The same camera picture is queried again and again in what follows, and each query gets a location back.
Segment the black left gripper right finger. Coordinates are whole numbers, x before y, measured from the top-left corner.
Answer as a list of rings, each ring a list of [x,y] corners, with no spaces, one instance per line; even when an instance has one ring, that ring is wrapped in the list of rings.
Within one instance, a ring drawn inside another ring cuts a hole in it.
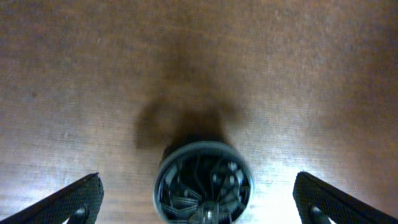
[[[392,223],[397,219],[308,172],[296,176],[293,197],[302,223]]]

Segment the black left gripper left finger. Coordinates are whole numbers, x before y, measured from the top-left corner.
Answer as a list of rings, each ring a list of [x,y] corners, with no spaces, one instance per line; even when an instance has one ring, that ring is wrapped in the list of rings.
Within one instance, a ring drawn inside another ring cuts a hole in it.
[[[1,223],[95,223],[104,198],[99,173],[88,174]]]

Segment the black round cap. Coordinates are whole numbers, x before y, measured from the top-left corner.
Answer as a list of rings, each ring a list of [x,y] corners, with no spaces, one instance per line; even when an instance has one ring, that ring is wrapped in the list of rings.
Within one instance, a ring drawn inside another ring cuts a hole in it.
[[[253,191],[249,166],[223,136],[189,134],[165,148],[153,202],[166,223],[236,223]]]

